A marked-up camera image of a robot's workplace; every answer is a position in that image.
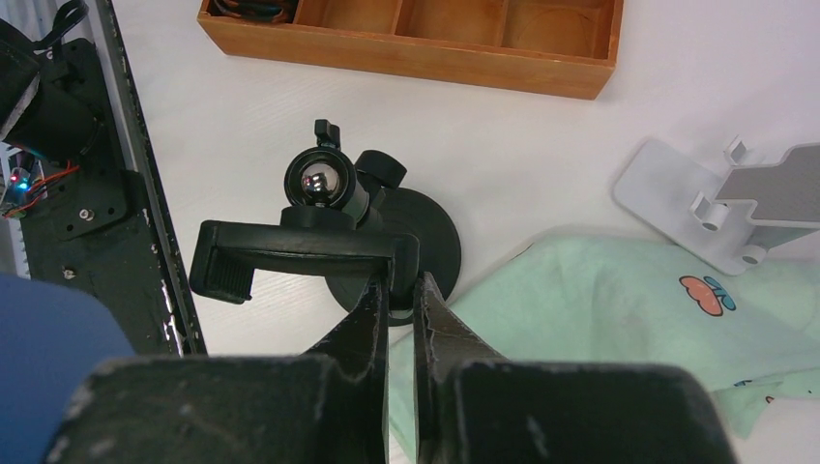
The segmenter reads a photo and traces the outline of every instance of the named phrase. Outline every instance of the green cloth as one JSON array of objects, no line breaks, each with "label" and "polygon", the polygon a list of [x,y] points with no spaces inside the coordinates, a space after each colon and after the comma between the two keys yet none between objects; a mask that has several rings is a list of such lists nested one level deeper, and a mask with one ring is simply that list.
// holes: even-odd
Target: green cloth
[{"label": "green cloth", "polygon": [[[816,264],[769,260],[732,277],[678,246],[551,237],[452,310],[511,360],[678,365],[715,393],[741,436],[767,396],[820,392]],[[390,351],[390,426],[409,456],[412,354],[412,336]]]}]

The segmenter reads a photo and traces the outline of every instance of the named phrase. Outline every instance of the wooden tray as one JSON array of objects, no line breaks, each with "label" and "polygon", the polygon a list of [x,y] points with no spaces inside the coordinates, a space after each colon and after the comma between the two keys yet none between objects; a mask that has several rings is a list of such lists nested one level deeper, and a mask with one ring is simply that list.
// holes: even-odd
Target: wooden tray
[{"label": "wooden tray", "polygon": [[227,54],[594,99],[624,0],[301,0],[292,24],[199,23]]}]

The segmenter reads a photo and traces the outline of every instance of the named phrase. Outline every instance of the white table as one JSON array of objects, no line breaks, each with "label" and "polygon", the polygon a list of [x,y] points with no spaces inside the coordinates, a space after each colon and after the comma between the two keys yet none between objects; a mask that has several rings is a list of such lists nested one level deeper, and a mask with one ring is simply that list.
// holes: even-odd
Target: white table
[{"label": "white table", "polygon": [[[115,2],[187,263],[204,219],[278,222],[284,169],[314,143],[314,119],[341,126],[353,158],[397,157],[404,185],[450,212],[464,251],[456,297],[554,227],[658,239],[609,196],[647,137],[709,167],[736,134],[773,159],[820,141],[814,0],[628,0],[597,101],[229,57],[196,24],[199,4]],[[777,254],[817,250],[820,235]],[[260,273],[253,296],[195,298],[211,354],[298,353],[344,315],[320,278]],[[817,404],[779,400],[739,453],[818,462],[818,429]]]}]

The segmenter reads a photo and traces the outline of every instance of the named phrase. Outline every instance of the embroidered butterfly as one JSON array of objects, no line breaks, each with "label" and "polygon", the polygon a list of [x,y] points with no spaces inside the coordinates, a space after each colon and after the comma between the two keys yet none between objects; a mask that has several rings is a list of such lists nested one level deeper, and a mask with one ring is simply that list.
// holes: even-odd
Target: embroidered butterfly
[{"label": "embroidered butterfly", "polygon": [[705,276],[701,280],[691,275],[685,275],[681,277],[680,282],[681,285],[686,287],[689,297],[695,300],[703,309],[703,312],[710,316],[722,316],[724,308],[729,311],[738,308],[723,286],[709,276]]}]

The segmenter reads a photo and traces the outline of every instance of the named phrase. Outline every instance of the metal ball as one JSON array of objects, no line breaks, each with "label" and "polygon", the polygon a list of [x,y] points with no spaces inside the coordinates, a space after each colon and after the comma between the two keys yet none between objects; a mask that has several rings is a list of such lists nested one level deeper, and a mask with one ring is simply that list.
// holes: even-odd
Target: metal ball
[{"label": "metal ball", "polygon": [[302,191],[314,204],[324,204],[338,195],[338,171],[329,164],[317,162],[302,172]]}]

